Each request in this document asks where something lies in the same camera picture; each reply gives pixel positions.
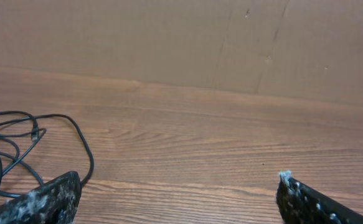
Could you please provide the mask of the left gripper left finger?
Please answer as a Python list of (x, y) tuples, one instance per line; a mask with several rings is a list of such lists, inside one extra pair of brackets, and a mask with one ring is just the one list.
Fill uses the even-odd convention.
[(72, 224), (81, 194), (78, 173), (66, 172), (0, 205), (0, 224)]

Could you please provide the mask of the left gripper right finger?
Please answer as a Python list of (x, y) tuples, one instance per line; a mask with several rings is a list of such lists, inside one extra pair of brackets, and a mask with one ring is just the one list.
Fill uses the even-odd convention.
[(278, 173), (276, 204), (285, 224), (363, 224), (363, 215), (296, 180)]

